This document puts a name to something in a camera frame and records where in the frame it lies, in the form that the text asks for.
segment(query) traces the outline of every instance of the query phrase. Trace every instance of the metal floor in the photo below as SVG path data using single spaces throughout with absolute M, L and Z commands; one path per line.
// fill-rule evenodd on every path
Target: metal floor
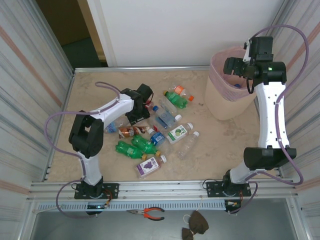
M 285 199 L 254 199 L 238 216 L 222 210 L 199 210 L 209 229 L 196 240 L 296 240 Z M 37 215 L 32 240 L 170 240 L 182 239 L 185 214 L 192 211 L 155 212 L 162 221 L 151 221 L 125 211 L 101 213 L 98 218 L 70 219 L 59 212 Z

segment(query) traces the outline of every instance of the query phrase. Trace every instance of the pink trash bin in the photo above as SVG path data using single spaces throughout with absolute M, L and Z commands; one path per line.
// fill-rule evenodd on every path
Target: pink trash bin
M 218 52 L 211 58 L 204 102 L 218 120 L 227 120 L 240 115 L 257 96 L 255 92 L 248 93 L 246 79 L 224 74 L 226 59 L 243 58 L 245 52 L 242 47 L 232 47 Z

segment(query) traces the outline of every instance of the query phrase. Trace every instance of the brown cloth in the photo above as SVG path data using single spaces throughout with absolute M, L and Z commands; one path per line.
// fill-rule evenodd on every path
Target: brown cloth
M 182 228 L 183 240 L 193 240 L 195 234 L 204 234 L 209 229 L 207 220 L 198 211 L 194 211 L 189 218 L 189 227 Z

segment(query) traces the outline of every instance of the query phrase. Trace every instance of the pliers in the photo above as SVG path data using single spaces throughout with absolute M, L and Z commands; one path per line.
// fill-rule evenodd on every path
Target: pliers
M 163 216 L 162 217 L 155 217 L 155 216 L 150 216 L 147 213 L 147 212 L 150 212 L 150 211 L 153 211 L 153 210 L 161 211 L 161 212 L 165 211 L 160 207 L 153 206 L 153 207 L 150 207 L 150 208 L 145 208 L 144 210 L 138 210 L 138 209 L 127 210 L 127 212 L 128 213 L 132 213 L 132 214 L 143 215 L 145 218 L 150 219 L 152 221 L 161 221 L 161 220 L 165 219 Z

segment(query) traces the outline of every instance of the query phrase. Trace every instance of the white bottle cap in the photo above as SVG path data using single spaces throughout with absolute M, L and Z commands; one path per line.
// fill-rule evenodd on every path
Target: white bottle cap
M 196 135 L 197 137 L 199 137 L 199 135 L 200 135 L 200 133 L 198 131 L 194 131 L 193 134 Z
M 153 130 L 152 128 L 149 128 L 149 129 L 148 129 L 148 134 L 151 135 L 153 132 L 155 132 L 155 130 Z
M 178 114 L 177 116 L 174 117 L 174 119 L 179 122 L 182 119 L 182 116 Z
M 192 125 L 191 122 L 188 122 L 187 125 L 188 125 L 191 129 L 194 129 L 194 126 Z
M 166 159 L 165 155 L 161 155 L 160 158 L 162 159 L 162 161 L 163 161 L 164 163 L 167 162 L 167 159 Z

